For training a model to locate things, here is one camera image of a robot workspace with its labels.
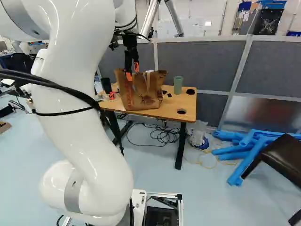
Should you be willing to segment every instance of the green cup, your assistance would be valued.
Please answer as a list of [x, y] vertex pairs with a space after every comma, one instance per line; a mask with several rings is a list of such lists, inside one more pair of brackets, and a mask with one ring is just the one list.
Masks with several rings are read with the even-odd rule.
[[182, 83], [183, 83], [182, 76], [174, 77], [174, 94], [179, 95], [182, 93]]

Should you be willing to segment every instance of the chair seat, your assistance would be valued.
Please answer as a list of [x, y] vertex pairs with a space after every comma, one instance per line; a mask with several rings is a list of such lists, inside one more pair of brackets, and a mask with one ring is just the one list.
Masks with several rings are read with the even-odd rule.
[[301, 142], [284, 134], [261, 153], [262, 161], [301, 186]]

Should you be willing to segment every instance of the black chair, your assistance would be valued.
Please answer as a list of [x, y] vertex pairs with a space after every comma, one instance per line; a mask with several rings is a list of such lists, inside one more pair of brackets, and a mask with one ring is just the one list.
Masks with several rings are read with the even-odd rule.
[[[265, 147], [241, 176], [245, 179], [261, 162], [265, 162], [301, 188], [301, 142], [284, 134]], [[295, 225], [301, 220], [301, 210], [295, 213], [289, 224]]]

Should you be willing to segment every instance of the cubicle partition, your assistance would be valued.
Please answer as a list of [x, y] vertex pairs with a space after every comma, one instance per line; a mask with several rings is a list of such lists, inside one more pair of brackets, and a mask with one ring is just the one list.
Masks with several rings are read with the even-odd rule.
[[[107, 50], [99, 66], [115, 82], [124, 47]], [[138, 44], [141, 71], [168, 71], [197, 87], [197, 118], [211, 127], [283, 132], [301, 129], [301, 38], [216, 36], [155, 39]]]

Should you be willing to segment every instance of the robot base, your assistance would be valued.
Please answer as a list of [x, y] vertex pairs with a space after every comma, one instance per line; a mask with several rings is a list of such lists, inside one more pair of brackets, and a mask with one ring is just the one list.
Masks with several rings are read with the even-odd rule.
[[[145, 221], [147, 216], [147, 202], [150, 199], [159, 202], [160, 207], [167, 206], [168, 209], [174, 209], [177, 214], [177, 226], [183, 226], [183, 197], [177, 193], [147, 193], [144, 190], [134, 189], [132, 193], [132, 201], [134, 208], [134, 226], [149, 226]], [[69, 226], [71, 218], [66, 218], [62, 226]], [[127, 208], [122, 220], [117, 226], [129, 226], [130, 225], [130, 211]]]

